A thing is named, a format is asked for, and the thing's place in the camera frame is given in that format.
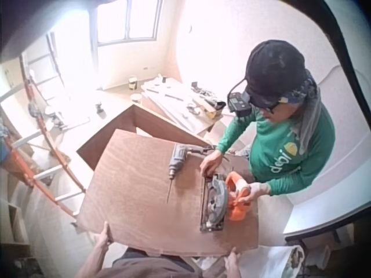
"brown wooden sheet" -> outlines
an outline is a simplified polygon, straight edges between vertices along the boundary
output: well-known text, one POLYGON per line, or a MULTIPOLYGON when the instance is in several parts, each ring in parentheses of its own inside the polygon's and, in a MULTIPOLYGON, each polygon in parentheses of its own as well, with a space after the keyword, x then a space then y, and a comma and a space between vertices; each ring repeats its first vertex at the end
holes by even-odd
MULTIPOLYGON (((174 144, 116 130, 95 169, 77 225, 99 233, 107 220, 116 242, 162 254, 224 255, 233 246, 239 251, 256 248, 256 202, 243 221, 226 221, 221 232, 199 231, 200 156, 188 155, 166 204, 168 165, 174 144)), ((239 168, 245 167, 242 163, 248 167, 246 161, 236 161, 239 168)), ((223 162, 220 171, 228 173, 231 167, 223 162)))

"ladder rung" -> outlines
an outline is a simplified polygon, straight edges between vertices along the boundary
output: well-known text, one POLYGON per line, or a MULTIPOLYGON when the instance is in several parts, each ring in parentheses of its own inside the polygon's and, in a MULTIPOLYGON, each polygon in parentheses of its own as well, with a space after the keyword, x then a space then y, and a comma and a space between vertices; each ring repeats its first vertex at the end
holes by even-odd
POLYGON ((18 148, 20 146, 22 146, 23 144, 29 142, 29 140, 32 140, 38 136, 40 136, 42 134, 41 130, 38 129, 36 132, 30 134, 29 136, 26 136, 26 137, 23 137, 17 141, 15 141, 13 144, 12 144, 12 147, 13 148, 18 148))
POLYGON ((69 198, 75 197, 77 195, 80 195, 81 193, 82 193, 82 191, 64 194, 64 195, 61 195, 59 197, 56 197, 56 201, 61 202, 61 201, 67 200, 69 198))
POLYGON ((0 96, 0 103, 3 102, 3 100, 6 100, 8 97, 14 95, 15 93, 19 92, 21 89, 24 88, 24 84, 18 84, 17 86, 11 88, 10 91, 0 96))
POLYGON ((45 178, 45 177, 47 177, 47 176, 49 176, 49 175, 52 175, 52 174, 58 172, 58 171, 61 170, 62 168, 63 168, 62 165, 58 165, 58 166, 56 166, 56 167, 53 167, 53 168, 47 169, 47 170, 44 171, 44 172, 41 172, 41 173, 39 173, 39 174, 37 174, 37 175, 34 175, 34 179, 35 179, 35 180, 41 180, 41 179, 43 179, 43 178, 45 178))

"sleeve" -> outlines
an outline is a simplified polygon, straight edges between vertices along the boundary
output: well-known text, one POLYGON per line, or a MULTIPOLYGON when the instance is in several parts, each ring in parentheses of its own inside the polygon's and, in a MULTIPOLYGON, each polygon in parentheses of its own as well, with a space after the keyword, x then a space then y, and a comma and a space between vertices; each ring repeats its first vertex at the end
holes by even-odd
POLYGON ((328 136, 324 142, 318 140, 297 171, 268 182, 271 194, 294 193, 310 186, 329 160, 334 142, 334 133, 332 136, 328 136))
POLYGON ((252 111, 249 116, 244 118, 235 117, 225 130, 223 138, 220 140, 216 149, 222 153, 225 153, 233 145, 233 143, 237 141, 239 136, 241 136, 241 134, 248 128, 250 123, 255 121, 255 111, 252 111))

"hand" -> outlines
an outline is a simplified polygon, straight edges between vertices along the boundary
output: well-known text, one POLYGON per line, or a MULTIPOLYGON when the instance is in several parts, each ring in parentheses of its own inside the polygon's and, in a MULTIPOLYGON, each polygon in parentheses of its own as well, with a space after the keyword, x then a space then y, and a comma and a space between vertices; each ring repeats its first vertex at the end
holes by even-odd
POLYGON ((103 231, 97 237, 97 242, 95 244, 96 247, 102 248, 104 251, 108 250, 108 246, 112 243, 108 236, 109 232, 110 232, 110 226, 108 222, 105 221, 103 231))
POLYGON ((236 247, 233 247, 228 257, 224 257, 225 268, 228 272, 238 270, 238 261, 241 254, 236 253, 236 247))
POLYGON ((201 169, 201 175, 204 177, 210 177, 221 164, 222 160, 223 153, 216 149, 213 153, 203 159, 199 166, 201 169))
POLYGON ((250 203, 257 200, 260 196, 269 195, 271 187, 269 184, 261 184, 260 182, 253 182, 250 185, 250 195, 239 198, 238 203, 250 203))

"drill bit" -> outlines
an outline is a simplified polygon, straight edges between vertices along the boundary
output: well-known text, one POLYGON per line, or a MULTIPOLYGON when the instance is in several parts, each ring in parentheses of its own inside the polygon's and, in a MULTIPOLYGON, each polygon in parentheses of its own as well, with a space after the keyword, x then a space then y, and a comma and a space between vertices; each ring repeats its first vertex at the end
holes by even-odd
POLYGON ((172 190, 172 183, 173 183, 173 180, 170 180, 170 186, 168 190, 168 197, 166 198, 166 204, 169 202, 170 191, 172 190))

